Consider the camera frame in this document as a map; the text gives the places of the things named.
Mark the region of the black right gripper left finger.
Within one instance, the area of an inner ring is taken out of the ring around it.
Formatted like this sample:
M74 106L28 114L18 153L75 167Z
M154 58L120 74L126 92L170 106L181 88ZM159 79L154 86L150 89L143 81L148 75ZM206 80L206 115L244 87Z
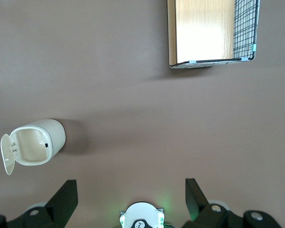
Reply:
M0 215L0 228L64 228L77 205L77 182L67 180L48 202L30 206L11 221Z

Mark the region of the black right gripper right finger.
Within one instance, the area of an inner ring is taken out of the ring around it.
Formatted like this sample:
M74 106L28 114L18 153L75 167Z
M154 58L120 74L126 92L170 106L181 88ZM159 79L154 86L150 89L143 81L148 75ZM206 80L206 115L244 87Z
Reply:
M269 214L259 210L245 211L238 216L218 203L209 203L194 178L185 180L185 201L191 220L184 228L279 228Z

